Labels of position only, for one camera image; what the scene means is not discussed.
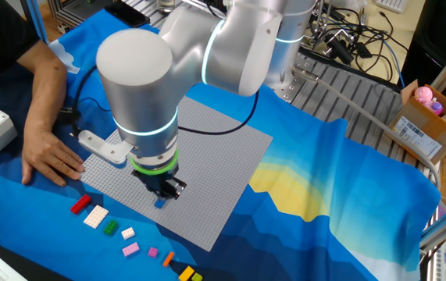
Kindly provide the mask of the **person's left hand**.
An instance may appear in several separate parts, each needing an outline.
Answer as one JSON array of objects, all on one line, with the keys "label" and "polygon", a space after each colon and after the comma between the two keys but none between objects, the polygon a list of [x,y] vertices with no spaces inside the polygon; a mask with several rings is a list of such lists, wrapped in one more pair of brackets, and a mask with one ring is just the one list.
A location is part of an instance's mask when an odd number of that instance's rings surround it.
[{"label": "person's left hand", "polygon": [[30,127],[24,131],[22,151],[22,184],[31,181],[33,171],[64,187],[62,176],[80,179],[83,160],[46,128]]}]

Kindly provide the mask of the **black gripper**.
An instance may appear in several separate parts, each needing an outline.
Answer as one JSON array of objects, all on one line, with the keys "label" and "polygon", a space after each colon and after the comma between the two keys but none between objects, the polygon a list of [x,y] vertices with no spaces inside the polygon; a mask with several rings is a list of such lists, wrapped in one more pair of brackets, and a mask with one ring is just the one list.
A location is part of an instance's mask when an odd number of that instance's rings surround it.
[{"label": "black gripper", "polygon": [[143,173],[133,173],[138,178],[144,188],[156,197],[176,200],[187,184],[177,178],[173,178],[169,173],[149,176]]}]

